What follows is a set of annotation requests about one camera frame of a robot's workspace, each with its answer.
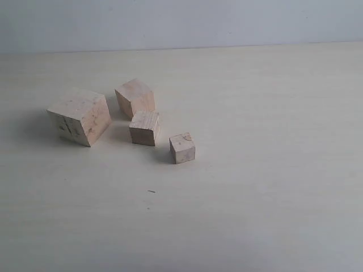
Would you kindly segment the smallest wooden cube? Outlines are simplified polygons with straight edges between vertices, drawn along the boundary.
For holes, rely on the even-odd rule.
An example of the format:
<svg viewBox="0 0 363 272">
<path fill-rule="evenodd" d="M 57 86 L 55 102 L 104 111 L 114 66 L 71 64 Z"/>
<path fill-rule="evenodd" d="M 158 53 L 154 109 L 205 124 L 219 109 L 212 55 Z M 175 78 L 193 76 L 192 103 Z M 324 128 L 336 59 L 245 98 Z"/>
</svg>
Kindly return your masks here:
<svg viewBox="0 0 363 272">
<path fill-rule="evenodd" d="M 195 160 L 196 147 L 190 133 L 182 133 L 169 138 L 174 164 Z"/>
</svg>

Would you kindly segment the second largest wooden cube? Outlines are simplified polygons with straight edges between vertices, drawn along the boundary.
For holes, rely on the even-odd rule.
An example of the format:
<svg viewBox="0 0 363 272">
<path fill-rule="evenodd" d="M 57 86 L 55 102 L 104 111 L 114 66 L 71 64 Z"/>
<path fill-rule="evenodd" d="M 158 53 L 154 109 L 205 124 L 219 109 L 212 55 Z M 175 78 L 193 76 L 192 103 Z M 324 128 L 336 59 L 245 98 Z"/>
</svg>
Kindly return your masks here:
<svg viewBox="0 0 363 272">
<path fill-rule="evenodd" d="M 153 91 L 137 78 L 117 87 L 115 94 L 120 110 L 130 119 L 137 111 L 155 110 Z"/>
</svg>

